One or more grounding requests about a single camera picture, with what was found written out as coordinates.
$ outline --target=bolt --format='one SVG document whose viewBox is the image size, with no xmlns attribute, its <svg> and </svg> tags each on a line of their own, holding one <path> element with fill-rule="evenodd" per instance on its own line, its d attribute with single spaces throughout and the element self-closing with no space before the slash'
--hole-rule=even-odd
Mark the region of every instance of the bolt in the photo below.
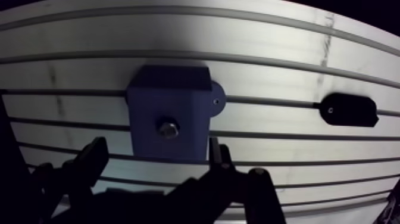
<svg viewBox="0 0 400 224">
<path fill-rule="evenodd" d="M 173 139 L 179 135 L 179 130 L 175 123 L 164 122 L 158 128 L 158 133 L 166 139 Z"/>
</svg>

